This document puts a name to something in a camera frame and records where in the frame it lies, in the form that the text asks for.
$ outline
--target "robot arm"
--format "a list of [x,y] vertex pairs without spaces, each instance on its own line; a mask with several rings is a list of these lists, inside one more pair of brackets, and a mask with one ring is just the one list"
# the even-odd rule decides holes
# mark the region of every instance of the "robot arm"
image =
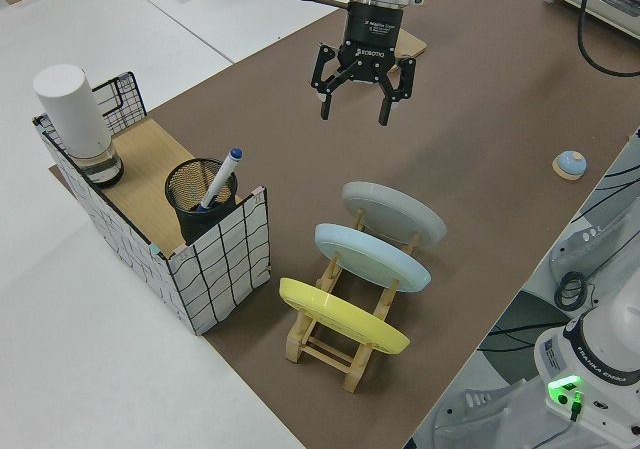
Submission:
[[[331,0],[305,0],[346,9],[343,42],[338,49],[320,44],[309,83],[322,101],[321,117],[327,119],[333,92],[346,81],[377,83],[384,93],[378,122],[385,126],[389,113],[400,100],[411,97],[415,59],[395,54],[402,22],[402,8],[425,0],[351,0],[345,4]],[[325,65],[336,58],[338,69],[322,79]],[[391,68],[400,69],[400,82],[393,87]]]
[[600,306],[542,333],[534,357],[550,409],[617,447],[640,446],[640,270]]

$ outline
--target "brown table mat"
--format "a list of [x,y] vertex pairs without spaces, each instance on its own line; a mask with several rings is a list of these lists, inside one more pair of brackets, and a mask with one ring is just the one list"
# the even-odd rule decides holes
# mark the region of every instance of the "brown table mat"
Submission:
[[[431,0],[405,12],[428,49],[389,125],[377,124],[380,89],[358,84],[336,91],[322,121],[306,77],[319,41],[339,45],[344,18],[327,16],[151,115],[197,157],[242,147],[239,193],[269,190],[272,280],[207,340],[307,447],[401,448],[638,126],[640,86],[587,65],[565,4]],[[640,67],[637,41],[593,21],[586,34],[601,63]],[[551,169],[567,149],[589,162],[576,183]],[[398,295],[389,313],[411,345],[375,353],[349,394],[335,369],[285,360],[295,313],[277,290],[282,276],[320,276],[315,225],[351,223],[341,189],[354,180],[414,196],[449,233],[414,253],[433,282]],[[378,297],[343,277],[337,295]]]

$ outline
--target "white table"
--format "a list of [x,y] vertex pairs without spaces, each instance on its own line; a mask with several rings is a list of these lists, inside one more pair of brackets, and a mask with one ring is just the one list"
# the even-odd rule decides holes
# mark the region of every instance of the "white table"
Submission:
[[298,448],[113,254],[31,125],[42,68],[132,70],[148,109],[230,63],[145,0],[0,1],[0,434],[6,447]]
[[[148,1],[233,62],[335,10],[297,0]],[[328,34],[327,37],[332,41],[334,38],[339,40],[341,34]],[[274,67],[274,80],[277,71],[286,70],[286,67]]]

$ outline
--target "yellow plate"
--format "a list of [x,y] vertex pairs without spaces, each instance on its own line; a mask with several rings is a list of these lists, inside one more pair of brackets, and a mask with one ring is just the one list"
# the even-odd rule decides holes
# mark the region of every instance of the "yellow plate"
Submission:
[[407,336],[373,314],[303,282],[283,277],[280,297],[320,324],[378,351],[399,354],[409,345]]

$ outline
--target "plate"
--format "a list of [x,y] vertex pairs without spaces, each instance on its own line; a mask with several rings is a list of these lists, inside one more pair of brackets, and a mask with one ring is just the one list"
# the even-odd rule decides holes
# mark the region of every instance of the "plate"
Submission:
[[385,288],[398,281],[398,291],[418,292],[431,275],[418,261],[400,249],[370,234],[337,224],[316,226],[316,245],[338,265],[366,281]]
[[280,297],[320,324],[386,354],[399,354],[409,345],[407,336],[373,314],[303,282],[280,279]]
[[433,246],[447,233],[440,216],[411,196],[372,182],[349,182],[342,201],[354,216],[364,210],[363,224],[371,232],[399,244],[420,234],[416,246]]

